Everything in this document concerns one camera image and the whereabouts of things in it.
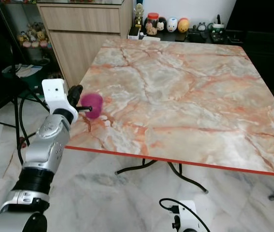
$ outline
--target glass jar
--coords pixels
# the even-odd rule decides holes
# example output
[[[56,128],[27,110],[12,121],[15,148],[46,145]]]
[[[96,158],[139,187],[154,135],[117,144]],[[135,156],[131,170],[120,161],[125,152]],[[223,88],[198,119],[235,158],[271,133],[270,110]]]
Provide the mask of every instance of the glass jar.
[[[158,13],[148,13],[146,31],[148,35],[157,34]]]

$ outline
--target small trophy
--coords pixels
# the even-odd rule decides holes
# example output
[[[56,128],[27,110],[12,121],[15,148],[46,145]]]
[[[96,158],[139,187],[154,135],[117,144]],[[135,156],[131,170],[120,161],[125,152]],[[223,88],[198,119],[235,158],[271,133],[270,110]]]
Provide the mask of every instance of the small trophy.
[[[135,27],[140,28],[141,30],[142,16],[144,12],[142,4],[138,3],[136,5],[136,8],[134,9],[134,12],[135,12]]]

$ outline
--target silver robot arm segment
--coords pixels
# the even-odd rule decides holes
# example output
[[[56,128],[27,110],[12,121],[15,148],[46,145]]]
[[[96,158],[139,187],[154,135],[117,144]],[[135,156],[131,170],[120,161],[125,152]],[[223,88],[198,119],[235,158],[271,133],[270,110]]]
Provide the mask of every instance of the silver robot arm segment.
[[[69,141],[70,124],[78,117],[82,86],[74,87],[69,100],[62,79],[44,80],[43,89],[51,115],[38,129],[19,180],[0,209],[0,232],[46,232],[43,212],[49,207],[50,184]]]

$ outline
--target table top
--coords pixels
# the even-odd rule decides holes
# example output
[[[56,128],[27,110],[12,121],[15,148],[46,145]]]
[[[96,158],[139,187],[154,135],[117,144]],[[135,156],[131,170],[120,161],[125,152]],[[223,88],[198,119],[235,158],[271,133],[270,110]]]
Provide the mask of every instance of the table top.
[[[107,40],[81,85],[103,112],[67,148],[274,175],[274,97],[239,46]]]

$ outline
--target marble floor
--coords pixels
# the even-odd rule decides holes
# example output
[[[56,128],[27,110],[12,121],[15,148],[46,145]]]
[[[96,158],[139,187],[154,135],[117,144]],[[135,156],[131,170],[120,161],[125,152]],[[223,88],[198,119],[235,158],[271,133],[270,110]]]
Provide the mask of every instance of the marble floor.
[[[26,131],[35,131],[46,116],[39,104],[26,102]],[[12,104],[0,110],[0,120],[13,124]],[[45,212],[48,232],[175,231],[174,215],[158,204],[165,197],[193,200],[212,232],[274,232],[274,201],[268,200],[274,194],[274,176],[184,165],[183,174],[209,190],[204,194],[179,179],[165,162],[114,174],[140,164],[136,158],[66,149],[52,183],[51,206]],[[0,125],[0,205],[20,169],[15,131]]]

